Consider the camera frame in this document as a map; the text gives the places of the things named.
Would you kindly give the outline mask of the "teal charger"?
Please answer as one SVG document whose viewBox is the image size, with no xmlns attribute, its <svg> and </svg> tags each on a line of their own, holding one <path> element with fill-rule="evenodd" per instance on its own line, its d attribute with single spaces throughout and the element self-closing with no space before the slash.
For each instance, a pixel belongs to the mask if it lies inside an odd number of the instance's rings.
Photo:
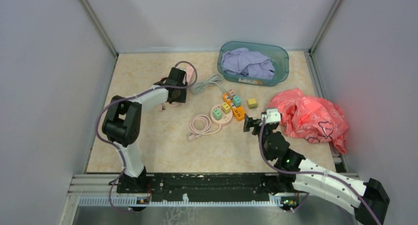
<svg viewBox="0 0 418 225">
<path fill-rule="evenodd" d="M 242 104 L 241 98 L 238 95 L 233 96 L 232 103 L 235 107 L 240 107 Z"/>
</svg>

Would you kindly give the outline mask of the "green charger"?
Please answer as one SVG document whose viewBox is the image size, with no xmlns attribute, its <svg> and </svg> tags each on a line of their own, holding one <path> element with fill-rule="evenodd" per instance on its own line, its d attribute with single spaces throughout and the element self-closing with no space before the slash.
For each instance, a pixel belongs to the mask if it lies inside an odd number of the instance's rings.
<svg viewBox="0 0 418 225">
<path fill-rule="evenodd" d="M 222 119 L 222 111 L 219 108 L 214 108 L 212 111 L 212 115 L 215 120 L 221 120 Z"/>
</svg>

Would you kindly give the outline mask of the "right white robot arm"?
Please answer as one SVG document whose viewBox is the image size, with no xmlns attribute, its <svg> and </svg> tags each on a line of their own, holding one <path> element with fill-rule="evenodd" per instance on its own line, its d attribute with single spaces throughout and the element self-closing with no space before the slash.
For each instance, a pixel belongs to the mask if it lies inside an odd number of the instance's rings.
<svg viewBox="0 0 418 225">
<path fill-rule="evenodd" d="M 384 223 L 390 198 L 380 181 L 354 179 L 318 165 L 290 149 L 289 142 L 276 131 L 278 124 L 278 113 L 263 112 L 260 119 L 245 114 L 243 131 L 257 136 L 263 161 L 280 175 L 281 190 L 320 197 L 354 215 L 363 225 Z"/>
</svg>

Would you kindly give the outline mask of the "yellow charger front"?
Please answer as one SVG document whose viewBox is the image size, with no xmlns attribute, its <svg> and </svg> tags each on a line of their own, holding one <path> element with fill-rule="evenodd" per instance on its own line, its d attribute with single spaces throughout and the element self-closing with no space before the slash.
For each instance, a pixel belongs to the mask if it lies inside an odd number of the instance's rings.
<svg viewBox="0 0 418 225">
<path fill-rule="evenodd" d="M 231 107 L 229 106 L 228 103 L 223 102 L 221 105 L 221 109 L 225 114 L 228 114 L 231 111 Z"/>
</svg>

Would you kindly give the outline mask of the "pink long power strip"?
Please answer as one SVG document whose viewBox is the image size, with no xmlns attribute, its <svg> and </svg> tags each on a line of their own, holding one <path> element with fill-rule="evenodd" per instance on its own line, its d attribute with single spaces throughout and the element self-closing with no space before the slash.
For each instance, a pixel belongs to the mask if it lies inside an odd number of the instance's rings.
<svg viewBox="0 0 418 225">
<path fill-rule="evenodd" d="M 181 70 L 186 72 L 185 81 L 187 82 L 188 85 L 191 83 L 191 81 L 196 79 L 196 75 L 195 75 L 191 65 L 187 64 L 186 67 L 177 67 L 177 69 L 181 69 Z M 182 103 L 177 103 L 177 102 L 163 103 L 163 104 L 159 104 L 157 106 L 157 109 L 158 109 L 158 111 L 162 112 L 167 108 L 167 106 L 178 107 L 178 106 L 181 106 L 181 105 L 182 105 Z"/>
</svg>

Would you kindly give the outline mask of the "pink brown charger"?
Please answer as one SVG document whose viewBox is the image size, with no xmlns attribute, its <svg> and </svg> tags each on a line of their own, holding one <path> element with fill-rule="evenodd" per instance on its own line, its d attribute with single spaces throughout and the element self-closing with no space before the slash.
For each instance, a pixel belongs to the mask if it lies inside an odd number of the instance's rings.
<svg viewBox="0 0 418 225">
<path fill-rule="evenodd" d="M 236 95 L 235 91 L 233 89 L 229 89 L 227 91 L 227 96 L 230 100 L 233 100 L 233 97 Z"/>
</svg>

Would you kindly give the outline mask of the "pink round power strip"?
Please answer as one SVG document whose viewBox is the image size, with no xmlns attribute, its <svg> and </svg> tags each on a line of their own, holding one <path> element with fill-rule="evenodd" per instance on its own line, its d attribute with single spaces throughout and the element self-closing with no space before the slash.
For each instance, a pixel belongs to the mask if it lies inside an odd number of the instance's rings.
<svg viewBox="0 0 418 225">
<path fill-rule="evenodd" d="M 232 113 L 222 114 L 221 120 L 215 120 L 211 116 L 212 110 L 214 108 L 219 108 L 221 104 L 214 105 L 209 114 L 199 114 L 196 115 L 189 122 L 189 134 L 187 136 L 188 141 L 193 141 L 201 136 L 208 136 L 218 133 L 223 127 L 230 124 L 233 120 Z"/>
</svg>

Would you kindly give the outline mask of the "orange power strip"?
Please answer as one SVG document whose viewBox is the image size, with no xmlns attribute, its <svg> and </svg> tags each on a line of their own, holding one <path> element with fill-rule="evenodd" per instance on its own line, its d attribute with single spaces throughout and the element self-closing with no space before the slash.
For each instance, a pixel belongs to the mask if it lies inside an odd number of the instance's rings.
<svg viewBox="0 0 418 225">
<path fill-rule="evenodd" d="M 227 96 L 227 90 L 222 87 L 222 83 L 223 83 L 222 77 L 219 74 L 214 74 L 211 77 L 209 77 L 207 80 L 202 81 L 202 82 L 197 82 L 194 85 L 192 85 L 190 91 L 192 92 L 192 94 L 196 95 L 196 94 L 201 93 L 205 88 L 209 86 L 218 86 L 222 93 L 223 102 L 228 103 L 229 106 L 231 107 L 231 111 L 229 113 L 232 113 L 233 117 L 237 121 L 244 120 L 244 114 L 245 114 L 244 108 L 242 107 L 242 105 L 240 107 L 235 107 L 233 105 L 232 100 L 230 100 Z"/>
</svg>

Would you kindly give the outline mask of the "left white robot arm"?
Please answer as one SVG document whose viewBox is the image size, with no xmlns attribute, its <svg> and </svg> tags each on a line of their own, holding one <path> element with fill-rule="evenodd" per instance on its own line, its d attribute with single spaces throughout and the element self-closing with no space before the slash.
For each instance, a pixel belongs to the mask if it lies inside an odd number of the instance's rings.
<svg viewBox="0 0 418 225">
<path fill-rule="evenodd" d="M 121 178 L 135 192 L 147 188 L 146 168 L 139 159 L 139 149 L 134 145 L 141 125 L 143 111 L 165 103 L 185 103 L 187 96 L 187 72 L 173 67 L 167 77 L 154 83 L 148 90 L 129 98 L 114 96 L 107 108 L 102 133 L 114 144 L 122 161 Z"/>
</svg>

